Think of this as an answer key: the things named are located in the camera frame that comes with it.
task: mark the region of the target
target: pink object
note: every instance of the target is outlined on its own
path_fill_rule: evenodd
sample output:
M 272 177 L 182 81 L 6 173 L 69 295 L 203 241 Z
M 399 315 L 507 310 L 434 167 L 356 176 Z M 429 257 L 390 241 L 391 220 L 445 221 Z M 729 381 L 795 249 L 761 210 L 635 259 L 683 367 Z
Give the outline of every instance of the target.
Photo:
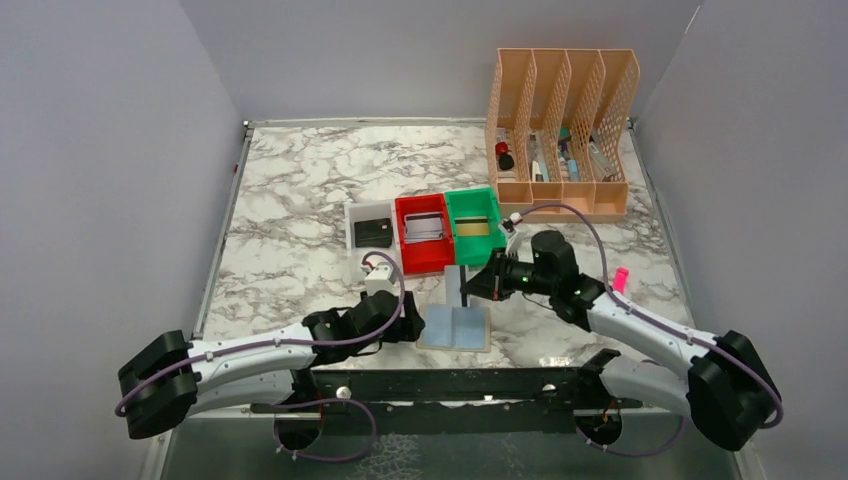
M 612 289 L 618 293 L 624 293 L 628 276 L 630 276 L 630 270 L 624 267 L 618 267 L 618 270 L 615 271 L 615 280 L 612 282 Z

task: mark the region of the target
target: black wallet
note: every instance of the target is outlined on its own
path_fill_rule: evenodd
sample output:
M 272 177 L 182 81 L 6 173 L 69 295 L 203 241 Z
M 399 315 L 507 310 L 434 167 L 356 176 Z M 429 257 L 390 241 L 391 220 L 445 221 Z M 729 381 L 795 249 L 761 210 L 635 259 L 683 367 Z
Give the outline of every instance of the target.
M 353 222 L 354 247 L 388 248 L 393 237 L 392 221 L 388 218 Z

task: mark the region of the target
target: pink eraser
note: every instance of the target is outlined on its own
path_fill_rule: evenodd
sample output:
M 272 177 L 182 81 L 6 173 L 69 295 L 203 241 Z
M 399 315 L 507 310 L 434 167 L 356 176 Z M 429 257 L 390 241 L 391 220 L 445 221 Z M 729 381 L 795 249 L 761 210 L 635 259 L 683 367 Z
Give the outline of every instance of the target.
M 615 271 L 615 280 L 612 282 L 612 289 L 618 293 L 624 293 L 624 287 L 627 285 L 627 277 L 630 275 L 630 270 L 624 267 L 618 267 Z

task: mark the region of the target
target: marble tabletop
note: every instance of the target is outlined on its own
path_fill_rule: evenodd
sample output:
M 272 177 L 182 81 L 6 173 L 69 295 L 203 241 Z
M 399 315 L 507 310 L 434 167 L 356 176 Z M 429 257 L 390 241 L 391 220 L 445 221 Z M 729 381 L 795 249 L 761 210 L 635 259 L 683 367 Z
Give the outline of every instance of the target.
M 224 340 L 299 322 L 314 311 L 354 305 L 361 283 L 348 281 L 343 205 L 487 185 L 480 125 L 259 128 L 247 157 L 203 338 Z M 626 218 L 598 225 L 612 272 L 630 270 L 627 295 L 692 325 L 675 280 L 639 160 L 628 132 L 620 154 L 630 182 Z M 582 271 L 601 273 L 597 247 L 578 224 L 556 228 L 574 245 Z M 530 258 L 529 241 L 522 258 Z M 442 276 L 410 279 L 418 305 L 444 303 Z M 539 296 L 534 300 L 543 301 Z M 488 353 L 387 344 L 373 356 L 332 368 L 471 368 L 581 365 L 601 348 L 627 346 L 587 333 L 514 295 L 474 299 L 491 309 Z

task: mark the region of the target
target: wall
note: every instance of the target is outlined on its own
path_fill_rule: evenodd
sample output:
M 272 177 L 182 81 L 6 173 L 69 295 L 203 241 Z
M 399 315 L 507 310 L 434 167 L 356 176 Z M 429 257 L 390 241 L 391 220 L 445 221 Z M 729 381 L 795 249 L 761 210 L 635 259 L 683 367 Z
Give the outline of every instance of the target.
M 755 342 L 786 420 L 768 478 L 848 468 L 848 4 L 707 0 L 637 125 L 703 328 Z
M 190 331 L 241 144 L 176 0 L 0 6 L 0 478 L 134 478 L 117 370 Z
M 484 117 L 498 47 L 633 48 L 638 114 L 701 0 L 181 0 L 242 116 Z

